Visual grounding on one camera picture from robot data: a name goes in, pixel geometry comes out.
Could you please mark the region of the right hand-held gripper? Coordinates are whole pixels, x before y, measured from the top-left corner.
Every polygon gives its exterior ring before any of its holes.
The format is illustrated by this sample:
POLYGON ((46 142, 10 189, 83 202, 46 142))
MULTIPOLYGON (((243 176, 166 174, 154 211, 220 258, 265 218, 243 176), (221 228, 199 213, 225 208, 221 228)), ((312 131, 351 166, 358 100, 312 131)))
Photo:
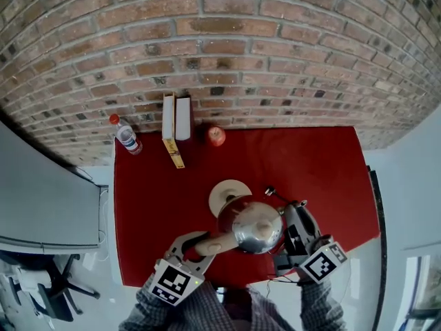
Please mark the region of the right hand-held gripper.
POLYGON ((307 209, 307 200, 288 203, 283 216, 286 223, 283 246, 274 255, 277 277, 301 270, 314 283, 322 283, 347 261, 340 244, 330 234, 323 235, 319 230, 307 209))

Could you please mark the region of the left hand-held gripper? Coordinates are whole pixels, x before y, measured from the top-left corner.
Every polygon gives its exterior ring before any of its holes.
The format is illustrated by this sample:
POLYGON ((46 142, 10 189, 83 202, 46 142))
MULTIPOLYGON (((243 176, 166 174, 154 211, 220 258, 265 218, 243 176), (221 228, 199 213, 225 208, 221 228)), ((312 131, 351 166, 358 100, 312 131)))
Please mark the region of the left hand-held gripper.
POLYGON ((185 253, 197 243, 209 237, 208 231, 196 231, 177 237, 168 251, 166 259, 155 265, 154 278, 148 292, 172 306, 177 306, 200 287, 204 274, 212 264, 214 255, 200 256, 196 252, 185 253))

